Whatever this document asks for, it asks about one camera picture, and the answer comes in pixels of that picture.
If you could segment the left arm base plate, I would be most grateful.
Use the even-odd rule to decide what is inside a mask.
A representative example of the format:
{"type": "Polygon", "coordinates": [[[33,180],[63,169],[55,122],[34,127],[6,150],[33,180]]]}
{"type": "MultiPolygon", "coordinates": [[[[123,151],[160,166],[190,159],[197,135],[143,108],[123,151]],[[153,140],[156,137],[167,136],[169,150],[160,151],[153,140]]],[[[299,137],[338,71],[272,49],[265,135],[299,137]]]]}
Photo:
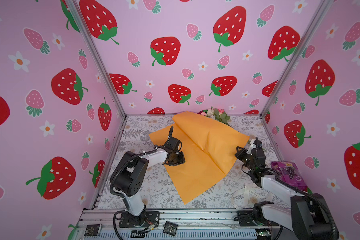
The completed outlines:
{"type": "Polygon", "coordinates": [[[160,221],[160,212],[142,212],[140,216],[134,216],[128,212],[122,213],[119,221],[120,228],[147,228],[151,225],[157,227],[160,221]]]}

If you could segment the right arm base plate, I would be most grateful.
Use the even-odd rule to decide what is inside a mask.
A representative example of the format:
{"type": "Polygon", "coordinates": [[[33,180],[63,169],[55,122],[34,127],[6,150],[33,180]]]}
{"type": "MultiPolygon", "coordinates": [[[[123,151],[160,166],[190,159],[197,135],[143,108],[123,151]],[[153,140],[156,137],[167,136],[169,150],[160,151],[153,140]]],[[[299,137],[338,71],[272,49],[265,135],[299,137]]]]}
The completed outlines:
{"type": "Polygon", "coordinates": [[[243,210],[237,211],[234,221],[239,222],[241,227],[279,227],[280,225],[275,222],[265,221],[257,222],[253,218],[253,211],[243,210]]]}

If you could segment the orange wrapping paper sheet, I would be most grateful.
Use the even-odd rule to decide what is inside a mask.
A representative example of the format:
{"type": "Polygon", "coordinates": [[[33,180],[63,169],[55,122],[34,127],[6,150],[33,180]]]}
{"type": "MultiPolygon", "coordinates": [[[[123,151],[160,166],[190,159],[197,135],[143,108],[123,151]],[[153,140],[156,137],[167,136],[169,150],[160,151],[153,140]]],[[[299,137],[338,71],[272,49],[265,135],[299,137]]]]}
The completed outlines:
{"type": "Polygon", "coordinates": [[[177,114],[173,121],[173,137],[182,142],[186,162],[166,166],[166,170],[183,203],[188,204],[229,173],[237,160],[236,148],[243,147],[250,138],[196,113],[177,114]]]}

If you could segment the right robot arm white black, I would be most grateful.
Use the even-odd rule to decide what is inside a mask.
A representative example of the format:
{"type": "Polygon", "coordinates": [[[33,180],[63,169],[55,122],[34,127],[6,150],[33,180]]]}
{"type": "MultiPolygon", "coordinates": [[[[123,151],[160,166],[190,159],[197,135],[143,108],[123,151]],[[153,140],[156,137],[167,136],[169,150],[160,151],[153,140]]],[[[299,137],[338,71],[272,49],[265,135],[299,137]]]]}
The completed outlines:
{"type": "Polygon", "coordinates": [[[237,221],[251,218],[258,226],[274,222],[292,231],[299,240],[339,238],[340,233],[324,197],[282,181],[281,174],[265,166],[262,144],[252,144],[249,149],[237,147],[235,157],[249,170],[247,175],[254,184],[287,204],[282,208],[270,201],[256,203],[251,214],[237,215],[237,221]]]}

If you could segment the pink fake rose stem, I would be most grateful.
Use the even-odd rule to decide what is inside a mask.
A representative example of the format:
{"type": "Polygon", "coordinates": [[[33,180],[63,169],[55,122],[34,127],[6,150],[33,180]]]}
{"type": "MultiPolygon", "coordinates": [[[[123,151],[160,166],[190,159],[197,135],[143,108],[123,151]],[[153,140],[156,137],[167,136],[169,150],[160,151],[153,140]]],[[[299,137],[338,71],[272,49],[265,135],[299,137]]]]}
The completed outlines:
{"type": "Polygon", "coordinates": [[[199,112],[199,115],[208,117],[210,119],[216,120],[220,123],[223,123],[227,126],[229,125],[229,121],[231,119],[231,117],[225,112],[225,110],[223,109],[218,109],[218,108],[209,108],[207,110],[202,110],[199,112]]]}

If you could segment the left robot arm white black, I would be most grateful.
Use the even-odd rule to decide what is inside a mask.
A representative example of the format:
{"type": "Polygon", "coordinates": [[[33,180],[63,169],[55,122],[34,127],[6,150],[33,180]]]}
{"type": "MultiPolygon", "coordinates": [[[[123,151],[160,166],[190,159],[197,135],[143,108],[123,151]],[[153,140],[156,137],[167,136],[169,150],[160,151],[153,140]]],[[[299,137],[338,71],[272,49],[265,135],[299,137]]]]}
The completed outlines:
{"type": "Polygon", "coordinates": [[[151,151],[139,154],[131,151],[124,153],[110,177],[109,192],[123,200],[128,214],[140,217],[146,211],[146,205],[140,196],[140,188],[147,169],[157,164],[169,167],[184,164],[186,161],[181,149],[180,140],[168,137],[163,145],[155,145],[151,151]]]}

